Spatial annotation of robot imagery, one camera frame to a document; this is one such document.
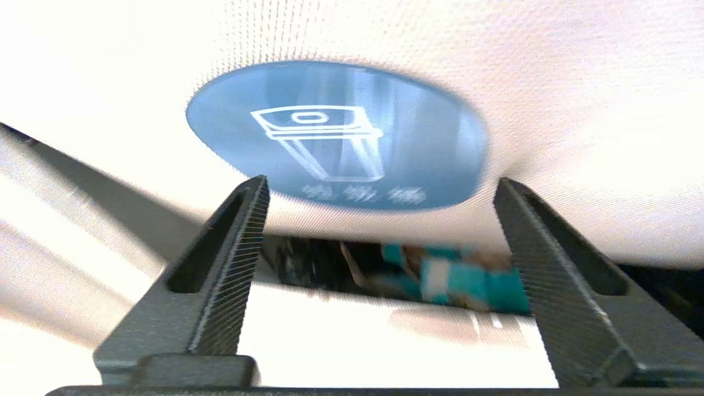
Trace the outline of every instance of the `white fabric surface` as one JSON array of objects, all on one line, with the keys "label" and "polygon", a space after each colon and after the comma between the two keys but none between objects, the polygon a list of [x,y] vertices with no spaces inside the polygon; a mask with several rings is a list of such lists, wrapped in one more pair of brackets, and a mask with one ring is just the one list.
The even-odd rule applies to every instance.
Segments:
[{"label": "white fabric surface", "polygon": [[256,284],[238,349],[265,386],[556,388],[531,318]]},{"label": "white fabric surface", "polygon": [[255,63],[345,61],[474,104],[482,189],[417,214],[275,195],[269,230],[505,248],[491,197],[507,175],[617,259],[704,264],[701,1],[5,0],[0,14],[0,120],[199,220],[244,176],[189,129],[191,95]]},{"label": "white fabric surface", "polygon": [[44,396],[62,386],[100,383],[90,348],[12,319],[0,318],[0,337],[6,340],[0,356],[3,395]]},{"label": "white fabric surface", "polygon": [[164,264],[89,195],[0,130],[0,307],[94,347]]}]

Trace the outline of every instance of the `cup icon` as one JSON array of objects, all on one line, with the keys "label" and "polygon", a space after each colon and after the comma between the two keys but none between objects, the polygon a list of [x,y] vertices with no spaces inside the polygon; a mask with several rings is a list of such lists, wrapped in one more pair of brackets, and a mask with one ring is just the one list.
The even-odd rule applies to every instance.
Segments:
[{"label": "cup icon", "polygon": [[360,106],[285,106],[250,114],[314,178],[374,182],[384,177],[383,132]]}]

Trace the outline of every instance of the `sign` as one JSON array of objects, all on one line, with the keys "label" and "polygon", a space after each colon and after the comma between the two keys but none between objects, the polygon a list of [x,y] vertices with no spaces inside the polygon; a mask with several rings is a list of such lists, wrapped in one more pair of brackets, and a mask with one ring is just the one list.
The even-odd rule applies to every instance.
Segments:
[{"label": "sign", "polygon": [[272,190],[359,209],[418,210],[470,198],[486,131],[437,88],[340,63],[265,63],[217,77],[186,110],[191,129]]}]

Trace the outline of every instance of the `dark gap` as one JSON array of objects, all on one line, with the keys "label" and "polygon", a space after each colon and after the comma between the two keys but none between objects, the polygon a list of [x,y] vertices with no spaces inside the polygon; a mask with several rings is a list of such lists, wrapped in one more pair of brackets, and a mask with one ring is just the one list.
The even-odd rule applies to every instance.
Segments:
[{"label": "dark gap", "polygon": [[27,146],[34,146],[36,143],[38,143],[37,140],[35,140],[31,136],[27,136],[24,133],[21,133],[20,131],[16,130],[15,128],[12,128],[11,126],[0,123],[0,130],[4,130],[7,132],[10,136],[16,138],[17,140],[21,141],[22,143],[26,144]]},{"label": "dark gap", "polygon": [[581,241],[564,220],[542,204],[533,194],[526,200],[538,213],[551,235],[558,240],[570,260],[594,292],[605,296],[623,296],[628,292],[628,283],[590,246]]},{"label": "dark gap", "polygon": [[[447,254],[456,249],[456,247],[390,245],[391,250],[400,247],[401,256],[418,262],[426,255],[447,258]],[[329,290],[351,295],[450,305],[468,309],[483,310],[485,309],[483,304],[488,306],[495,303],[490,310],[504,314],[529,315],[529,304],[527,298],[522,295],[523,289],[520,280],[517,282],[505,281],[506,278],[514,276],[508,254],[499,254],[505,258],[505,266],[492,266],[491,262],[481,261],[480,264],[470,264],[474,265],[476,269],[473,271],[477,272],[472,272],[472,270],[456,272],[455,274],[459,277],[481,276],[481,279],[458,281],[460,278],[455,278],[452,283],[448,282],[445,290],[438,292],[437,295],[444,295],[443,297],[439,297],[435,302],[430,302],[424,300],[422,295],[421,280],[417,274],[419,268],[415,267],[416,269],[413,270],[411,268],[413,266],[401,265],[397,262],[400,257],[395,254],[388,257],[389,261],[387,261],[387,257],[382,253],[384,247],[384,244],[374,242],[321,240],[264,234],[255,280],[314,290]],[[482,254],[476,257],[489,261],[495,258]],[[469,261],[461,259],[447,259],[453,266],[469,264]],[[356,269],[353,269],[351,262],[354,263]],[[496,283],[486,274],[480,275],[478,271],[503,273],[505,278],[501,278],[503,280]],[[478,283],[483,283],[488,289],[493,288],[491,289],[491,297],[484,297],[487,300],[485,302],[478,300],[482,297],[472,295],[470,286],[463,286]]]},{"label": "dark gap", "polygon": [[242,205],[243,194],[234,198],[205,235],[193,246],[185,258],[178,264],[167,281],[167,286],[174,293],[197,293],[201,291],[215,258],[230,231],[239,207]]},{"label": "dark gap", "polygon": [[620,264],[621,269],[660,305],[704,340],[704,270]]}]

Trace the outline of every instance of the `teal object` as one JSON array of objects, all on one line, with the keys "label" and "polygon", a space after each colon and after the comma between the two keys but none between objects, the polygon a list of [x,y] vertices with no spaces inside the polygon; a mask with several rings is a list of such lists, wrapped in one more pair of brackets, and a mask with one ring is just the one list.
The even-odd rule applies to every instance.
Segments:
[{"label": "teal object", "polygon": [[[463,257],[473,253],[474,247],[424,247],[424,250],[426,256],[420,269],[420,295],[416,294],[422,301],[441,305],[461,304],[477,310],[530,314],[528,297],[514,266],[510,272],[492,272],[463,261]],[[389,263],[399,266],[403,264],[400,245],[383,246],[382,256]]]}]

